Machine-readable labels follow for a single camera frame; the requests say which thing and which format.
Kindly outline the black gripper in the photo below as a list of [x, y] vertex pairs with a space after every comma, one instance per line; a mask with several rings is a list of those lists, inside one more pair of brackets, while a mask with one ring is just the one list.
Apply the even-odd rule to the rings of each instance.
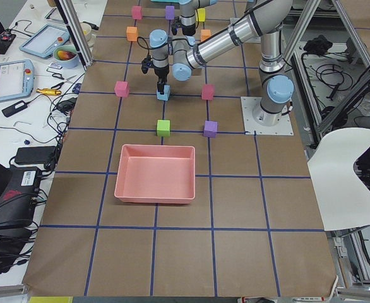
[[159, 94], [164, 94], [165, 83], [167, 82], [167, 76], [169, 74], [169, 66], [167, 64], [162, 67], [157, 66], [157, 61], [155, 61], [151, 55], [147, 55], [141, 62], [141, 71], [143, 74], [147, 74], [149, 69], [153, 69], [158, 77], [157, 91]]

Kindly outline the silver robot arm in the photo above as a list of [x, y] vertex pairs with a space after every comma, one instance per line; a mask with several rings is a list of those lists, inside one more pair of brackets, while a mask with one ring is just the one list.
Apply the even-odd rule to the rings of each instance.
[[257, 113], [278, 117], [286, 102], [270, 91], [272, 79], [283, 74], [285, 59], [281, 49], [283, 21], [292, 8], [292, 1], [251, 1], [244, 14], [226, 28], [199, 43], [196, 33], [196, 10], [214, 5], [214, 1], [179, 1], [180, 16], [172, 25], [172, 35], [155, 29], [144, 47], [147, 56], [141, 62], [141, 71], [153, 70], [157, 76], [157, 92], [163, 95], [168, 74], [178, 81], [190, 79], [193, 70], [203, 68], [209, 61], [225, 54], [246, 41], [259, 38], [261, 85], [266, 96], [256, 106]]
[[180, 28], [182, 34], [193, 36], [196, 33], [196, 13], [197, 9], [215, 5], [217, 0], [185, 0], [179, 1], [180, 15], [174, 18], [171, 25], [171, 32], [177, 35]]

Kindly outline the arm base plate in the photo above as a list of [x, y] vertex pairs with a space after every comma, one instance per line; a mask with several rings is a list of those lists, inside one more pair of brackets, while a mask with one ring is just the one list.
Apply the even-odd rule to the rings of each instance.
[[269, 114], [261, 108], [261, 97], [241, 97], [244, 132], [250, 135], [293, 136], [287, 106], [281, 112]]

